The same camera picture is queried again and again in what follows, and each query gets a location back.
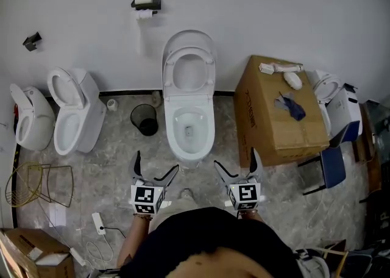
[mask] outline black trash can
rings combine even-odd
[[[156,109],[151,105],[136,106],[132,111],[130,120],[144,136],[152,136],[158,131]]]

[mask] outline cardboard box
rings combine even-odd
[[[43,230],[11,229],[1,235],[0,239],[9,256],[22,267],[28,277],[74,278],[69,248]]]
[[[297,73],[303,87],[296,91],[285,82],[282,73],[261,73],[261,63],[292,64],[254,55],[248,61],[234,95],[241,167],[249,167],[251,147],[257,150],[264,166],[292,162],[326,149],[329,139],[306,73]],[[288,111],[274,106],[280,93],[288,92],[306,112],[299,122]]]
[[[3,243],[4,240],[5,240],[5,235],[3,231],[0,231],[0,248],[7,262],[8,269],[16,278],[27,278],[27,275],[22,269],[22,267],[20,267],[19,264],[17,264],[17,262],[12,258],[12,256],[8,252],[7,248],[4,246]]]

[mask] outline blue chair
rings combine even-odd
[[[345,141],[355,141],[358,138],[359,124],[359,121],[349,123],[339,134],[330,140],[329,148],[321,151],[318,157],[298,164],[298,166],[304,166],[311,162],[320,161],[324,177],[324,184],[321,187],[304,193],[304,196],[334,187],[346,179],[346,168],[342,159],[340,144]]]

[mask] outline gold wire basket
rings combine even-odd
[[[16,175],[20,184],[12,190],[12,177]],[[41,195],[43,167],[39,163],[26,162],[13,171],[5,187],[5,199],[12,207],[21,207]]]
[[[69,170],[71,175],[71,194],[69,196],[69,202],[67,204],[61,203],[50,195],[49,189],[49,175],[51,169],[64,169]],[[46,190],[47,195],[42,192],[43,183],[43,171],[46,170]],[[12,178],[17,176],[18,182],[14,189],[12,188]],[[5,187],[5,198],[9,205],[12,207],[22,207],[37,198],[41,198],[49,203],[56,202],[64,207],[70,207],[73,198],[74,191],[74,179],[72,166],[51,166],[51,164],[39,164],[35,162],[26,162],[19,166],[11,174],[8,179],[7,186]]]

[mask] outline marble floor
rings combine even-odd
[[[102,132],[90,153],[75,152],[60,156],[51,142],[43,152],[22,149],[19,161],[20,164],[32,161],[50,163],[52,166],[72,166],[74,193],[70,208],[62,209],[38,199],[17,210],[18,224],[20,227],[42,228],[59,238],[43,214],[43,208],[54,219],[52,222],[57,225],[63,238],[59,240],[65,240],[68,245],[75,247],[97,268],[115,266],[123,237],[116,230],[107,230],[106,237],[113,249],[113,260],[103,264],[91,258],[86,249],[89,241],[99,247],[104,260],[109,260],[111,256],[110,248],[96,232],[91,214],[100,212],[105,226],[127,232],[133,218],[129,205],[131,179],[128,166],[134,153],[141,151],[141,169],[146,177],[162,176],[178,163],[166,138],[163,105],[157,109],[157,134],[144,137],[130,122],[130,113],[138,104],[151,103],[151,96],[101,99],[106,103],[111,98],[119,102],[119,110],[107,112]],[[214,97],[214,114],[216,133],[213,149],[196,169],[185,168],[179,162],[181,169],[168,188],[168,199],[175,199],[181,189],[190,187],[201,207],[213,205],[223,208],[224,201],[228,200],[223,184],[213,168],[213,160],[220,161],[232,173],[240,171],[233,99]],[[347,240],[349,249],[362,247],[366,207],[358,201],[367,195],[367,169],[365,165],[355,163],[350,143],[342,144],[342,152],[347,171],[346,180],[331,190],[308,196],[302,196],[303,190],[319,185],[322,179],[318,164],[311,163],[298,168],[296,163],[291,163],[264,169],[260,182],[266,200],[259,208],[260,215],[291,248],[323,245],[342,239]],[[52,198],[69,202],[69,172],[53,169],[48,185]],[[90,250],[93,255],[98,256],[92,246]],[[77,277],[85,277],[89,270],[89,267],[82,268],[77,262],[75,268]]]

